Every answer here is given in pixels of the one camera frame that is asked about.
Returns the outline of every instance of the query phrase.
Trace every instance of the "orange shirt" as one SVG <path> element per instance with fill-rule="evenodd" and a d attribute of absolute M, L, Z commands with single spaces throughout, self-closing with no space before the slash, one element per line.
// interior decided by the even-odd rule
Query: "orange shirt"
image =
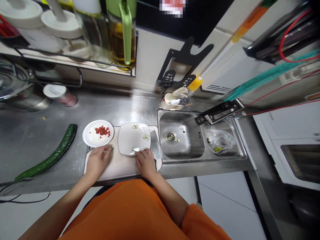
<path fill-rule="evenodd" d="M 143 180 L 117 183 L 96 196 L 68 226 L 67 239 L 230 239 L 196 205 L 191 204 L 180 229 L 159 195 Z"/>

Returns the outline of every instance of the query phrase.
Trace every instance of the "cutting board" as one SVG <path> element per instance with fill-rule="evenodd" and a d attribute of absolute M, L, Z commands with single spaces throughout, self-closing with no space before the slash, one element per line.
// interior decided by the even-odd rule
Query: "cutting board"
<path fill-rule="evenodd" d="M 156 126 L 149 126 L 150 132 L 155 131 L 159 140 L 158 128 Z M 111 161 L 105 171 L 101 174 L 98 181 L 110 180 L 115 178 L 129 177 L 139 175 L 139 171 L 136 165 L 135 156 L 122 155 L 119 152 L 118 147 L 118 135 L 120 127 L 114 127 L 114 136 L 109 144 L 111 144 L 114 149 L 111 152 Z M 87 162 L 91 151 L 86 155 L 86 161 L 84 166 L 84 174 L 87 170 Z M 162 160 L 157 159 L 157 170 L 162 166 Z"/>

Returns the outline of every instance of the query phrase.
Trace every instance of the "cooking oil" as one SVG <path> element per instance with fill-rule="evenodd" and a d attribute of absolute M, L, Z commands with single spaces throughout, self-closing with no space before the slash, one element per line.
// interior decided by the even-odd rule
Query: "cooking oil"
<path fill-rule="evenodd" d="M 132 30 L 131 38 L 131 61 L 129 65 L 124 62 L 124 47 L 123 47 L 123 28 L 121 23 L 110 23 L 110 43 L 112 50 L 113 62 L 117 65 L 127 66 L 131 69 L 134 68 L 136 63 L 136 36 L 134 30 Z"/>

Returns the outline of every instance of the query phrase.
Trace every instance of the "sink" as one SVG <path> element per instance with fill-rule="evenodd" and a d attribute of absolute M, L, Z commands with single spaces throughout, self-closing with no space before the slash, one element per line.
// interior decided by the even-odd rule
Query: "sink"
<path fill-rule="evenodd" d="M 161 115 L 160 145 L 163 153 L 169 158 L 189 159 L 203 155 L 205 150 L 203 134 L 194 118 L 191 113 L 172 111 L 166 111 Z"/>
<path fill-rule="evenodd" d="M 247 154 L 234 120 L 222 120 L 210 126 L 197 125 L 194 118 L 197 112 L 158 109 L 158 128 L 162 161 L 221 161 L 245 159 Z M 210 149 L 205 136 L 206 130 L 223 130 L 236 139 L 236 144 L 228 152 L 216 155 Z"/>

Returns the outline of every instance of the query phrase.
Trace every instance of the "plate with green pattern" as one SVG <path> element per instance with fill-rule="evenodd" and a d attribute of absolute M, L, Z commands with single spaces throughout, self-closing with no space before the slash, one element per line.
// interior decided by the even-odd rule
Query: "plate with green pattern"
<path fill-rule="evenodd" d="M 119 130 L 118 146 L 123 155 L 135 156 L 134 152 L 150 148 L 151 137 L 147 124 L 125 123 Z"/>

